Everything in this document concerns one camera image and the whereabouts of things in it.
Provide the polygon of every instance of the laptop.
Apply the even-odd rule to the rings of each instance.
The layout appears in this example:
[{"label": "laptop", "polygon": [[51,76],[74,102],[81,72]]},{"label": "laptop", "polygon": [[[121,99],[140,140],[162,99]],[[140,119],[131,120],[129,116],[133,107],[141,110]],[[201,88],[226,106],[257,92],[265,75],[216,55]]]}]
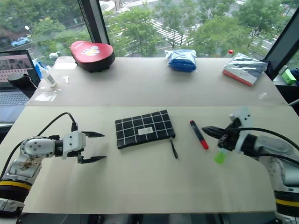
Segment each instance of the laptop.
[{"label": "laptop", "polygon": [[0,52],[0,122],[15,122],[29,100],[8,82],[14,72],[28,74],[36,86],[40,82],[27,50]]}]

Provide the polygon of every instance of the black cable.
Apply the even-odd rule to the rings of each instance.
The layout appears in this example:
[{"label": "black cable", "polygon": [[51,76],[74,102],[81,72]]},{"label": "black cable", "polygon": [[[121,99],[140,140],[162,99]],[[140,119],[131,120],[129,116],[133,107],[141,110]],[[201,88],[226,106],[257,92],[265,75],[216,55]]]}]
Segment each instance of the black cable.
[{"label": "black cable", "polygon": [[292,163],[296,164],[297,166],[299,166],[299,162],[298,161],[293,160],[293,159],[288,158],[288,157],[285,157],[283,155],[277,155],[277,154],[271,154],[271,153],[257,153],[256,156],[271,156],[271,157],[276,157],[276,158],[279,158],[279,159],[287,160],[287,161],[292,162]]},{"label": "black cable", "polygon": [[50,127],[57,119],[59,119],[60,117],[62,117],[62,116],[64,116],[64,115],[69,115],[70,116],[70,118],[71,118],[71,120],[72,120],[72,122],[73,123],[76,123],[76,121],[75,121],[75,119],[73,118],[73,116],[70,114],[70,113],[68,113],[68,112],[64,112],[64,113],[62,113],[62,114],[59,114],[57,117],[55,117],[37,136],[41,136],[41,134],[45,131],[45,130],[47,130],[47,128],[48,127]]},{"label": "black cable", "polygon": [[[76,123],[76,121],[75,121],[75,119],[73,118],[73,116],[69,113],[69,112],[64,112],[64,113],[62,113],[62,114],[59,114],[57,117],[55,117],[37,136],[41,136],[41,134],[45,131],[45,130],[47,130],[47,128],[48,127],[50,127],[57,119],[59,119],[60,117],[62,117],[62,116],[64,116],[64,115],[69,115],[70,116],[70,118],[71,118],[71,120],[72,120],[72,125],[71,125],[71,131],[75,131],[75,130],[77,130],[77,123]],[[15,151],[17,150],[17,148],[21,145],[21,143],[23,142],[23,141],[21,141],[18,145],[16,145],[16,147],[14,147],[14,149],[11,151],[11,153],[10,153],[10,155],[9,155],[9,157],[7,158],[7,160],[6,160],[6,163],[5,163],[5,165],[4,165],[4,168],[3,168],[3,170],[2,170],[2,173],[1,173],[1,176],[0,176],[0,180],[2,179],[2,177],[3,177],[3,175],[4,175],[4,173],[5,173],[5,171],[6,171],[6,169],[7,169],[7,167],[8,167],[8,165],[9,165],[9,162],[10,162],[10,160],[11,160],[11,158],[13,157],[13,154],[15,153]]]},{"label": "black cable", "polygon": [[288,139],[287,137],[278,134],[277,132],[273,132],[267,129],[263,129],[263,128],[258,128],[258,127],[240,127],[240,128],[229,128],[230,130],[236,130],[236,131],[260,131],[260,132],[266,132],[269,134],[273,134],[275,136],[278,136],[280,138],[282,138],[283,140],[289,142],[292,146],[294,146],[298,151],[299,151],[299,146],[296,145],[295,142],[293,142],[292,140]]}]

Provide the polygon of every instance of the laptop keyboard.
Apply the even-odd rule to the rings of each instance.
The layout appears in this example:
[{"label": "laptop keyboard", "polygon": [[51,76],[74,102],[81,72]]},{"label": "laptop keyboard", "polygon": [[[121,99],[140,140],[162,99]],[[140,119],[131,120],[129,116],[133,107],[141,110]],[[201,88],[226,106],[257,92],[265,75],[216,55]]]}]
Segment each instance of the laptop keyboard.
[{"label": "laptop keyboard", "polygon": [[28,97],[23,93],[1,93],[0,105],[1,106],[14,106],[25,105],[28,101]]}]

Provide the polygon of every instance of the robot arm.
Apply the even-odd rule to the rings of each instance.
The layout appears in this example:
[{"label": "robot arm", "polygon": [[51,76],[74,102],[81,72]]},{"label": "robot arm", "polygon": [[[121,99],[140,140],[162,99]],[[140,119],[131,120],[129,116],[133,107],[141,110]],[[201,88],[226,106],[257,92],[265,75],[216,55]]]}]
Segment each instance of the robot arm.
[{"label": "robot arm", "polygon": [[60,156],[62,159],[76,156],[78,163],[90,163],[105,156],[85,160],[82,156],[86,136],[102,137],[94,132],[73,131],[60,139],[59,136],[31,137],[20,145],[20,154],[0,178],[0,217],[17,217],[24,208],[24,201],[42,168],[42,160]]},{"label": "robot arm", "polygon": [[220,150],[235,150],[262,163],[267,169],[276,199],[276,223],[299,224],[299,157],[285,141],[255,136],[239,127],[251,126],[246,108],[230,116],[232,123],[221,129],[204,127],[208,135],[219,139]]}]

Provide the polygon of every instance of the yellow stripe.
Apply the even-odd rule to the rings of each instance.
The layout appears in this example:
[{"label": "yellow stripe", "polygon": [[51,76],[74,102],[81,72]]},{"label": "yellow stripe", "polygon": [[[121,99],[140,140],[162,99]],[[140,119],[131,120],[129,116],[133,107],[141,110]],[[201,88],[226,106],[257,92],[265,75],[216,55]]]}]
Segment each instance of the yellow stripe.
[{"label": "yellow stripe", "polygon": [[27,184],[20,183],[20,182],[14,182],[14,181],[1,181],[0,185],[16,186],[16,187],[25,188],[27,190],[31,189],[31,186],[29,186]]},{"label": "yellow stripe", "polygon": [[292,206],[292,207],[299,207],[299,202],[289,202],[289,201],[285,201],[285,200],[276,199],[276,203],[288,205],[288,206]]}]

